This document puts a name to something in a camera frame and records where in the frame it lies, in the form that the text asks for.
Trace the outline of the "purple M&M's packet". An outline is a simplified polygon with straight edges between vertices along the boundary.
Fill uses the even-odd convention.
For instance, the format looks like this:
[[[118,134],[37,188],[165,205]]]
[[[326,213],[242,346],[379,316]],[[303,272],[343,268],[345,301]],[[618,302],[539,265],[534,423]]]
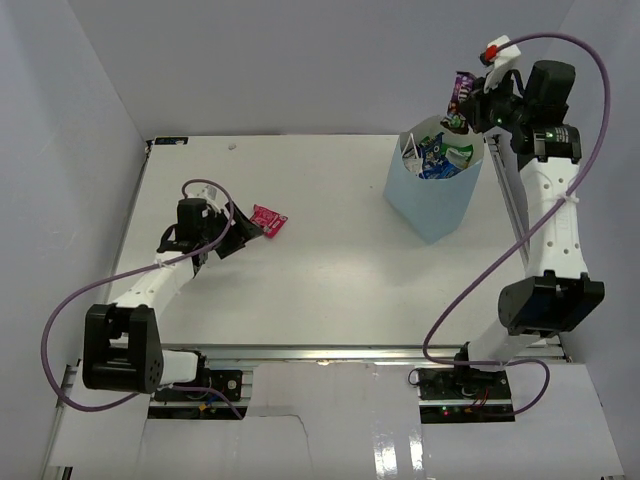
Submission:
[[[460,105],[468,98],[473,89],[476,77],[470,72],[457,71],[454,87],[446,113],[440,124],[454,134],[465,135],[469,131],[466,118],[461,113]]]

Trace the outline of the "pink candy packet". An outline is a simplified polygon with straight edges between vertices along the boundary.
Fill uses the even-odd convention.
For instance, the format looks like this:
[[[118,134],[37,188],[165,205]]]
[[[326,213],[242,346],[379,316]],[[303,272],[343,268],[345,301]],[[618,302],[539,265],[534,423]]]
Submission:
[[[264,235],[273,239],[288,221],[288,217],[267,207],[255,204],[251,222],[260,227]]]

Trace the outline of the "green Fox's candy packet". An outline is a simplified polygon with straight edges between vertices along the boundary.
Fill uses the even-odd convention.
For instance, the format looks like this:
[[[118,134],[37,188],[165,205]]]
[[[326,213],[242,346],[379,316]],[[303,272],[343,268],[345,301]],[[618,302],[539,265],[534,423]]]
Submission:
[[[450,164],[455,166],[457,169],[465,170],[471,164],[471,160],[474,155],[474,147],[472,145],[454,146],[444,144],[443,154]]]

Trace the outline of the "blue chips bag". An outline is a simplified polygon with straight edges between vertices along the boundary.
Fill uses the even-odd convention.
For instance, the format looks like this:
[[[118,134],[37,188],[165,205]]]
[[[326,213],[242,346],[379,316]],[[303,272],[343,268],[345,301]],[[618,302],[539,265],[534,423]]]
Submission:
[[[421,165],[418,177],[425,180],[448,179],[462,171],[454,162],[458,149],[443,141],[444,133],[426,137],[418,145]]]

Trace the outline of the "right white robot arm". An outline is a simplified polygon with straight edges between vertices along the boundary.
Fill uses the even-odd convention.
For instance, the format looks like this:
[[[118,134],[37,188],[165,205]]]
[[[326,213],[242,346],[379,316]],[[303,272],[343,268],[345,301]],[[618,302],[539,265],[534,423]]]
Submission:
[[[573,66],[534,64],[528,80],[509,70],[496,86],[478,78],[459,111],[476,133],[498,127],[511,135],[529,220],[522,280],[504,287],[498,318],[456,355],[453,390],[472,399],[497,383],[501,370],[538,340],[574,330],[604,299],[603,282],[591,279],[582,256],[577,196],[581,140],[565,124]]]

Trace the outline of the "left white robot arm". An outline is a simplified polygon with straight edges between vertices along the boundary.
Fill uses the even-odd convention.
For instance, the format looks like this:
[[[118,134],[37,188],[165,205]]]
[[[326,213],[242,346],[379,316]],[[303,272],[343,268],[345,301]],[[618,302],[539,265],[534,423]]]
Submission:
[[[197,351],[165,349],[158,320],[213,252],[219,259],[263,234],[229,202],[223,210],[203,198],[178,202],[176,222],[163,233],[154,269],[110,304],[95,304],[85,316],[82,379],[93,390],[152,394],[177,384],[199,399],[211,374]]]

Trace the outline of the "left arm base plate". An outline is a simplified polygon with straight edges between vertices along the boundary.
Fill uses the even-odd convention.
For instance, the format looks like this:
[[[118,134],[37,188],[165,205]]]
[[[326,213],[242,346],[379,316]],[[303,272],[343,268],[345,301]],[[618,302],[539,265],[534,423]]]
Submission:
[[[157,391],[153,398],[158,402],[220,402],[218,397],[205,391],[205,388],[209,388],[223,393],[230,401],[236,402],[241,398],[242,385],[243,372],[241,370],[211,370],[203,368],[199,371],[195,380],[177,383],[178,387],[197,388],[197,391],[165,388]]]

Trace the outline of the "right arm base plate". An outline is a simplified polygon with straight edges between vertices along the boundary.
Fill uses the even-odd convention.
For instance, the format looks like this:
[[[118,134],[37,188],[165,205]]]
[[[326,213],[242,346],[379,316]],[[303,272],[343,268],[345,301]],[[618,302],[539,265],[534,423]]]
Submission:
[[[408,382],[419,389],[421,400],[510,400],[504,371],[484,372],[463,368],[414,368]]]

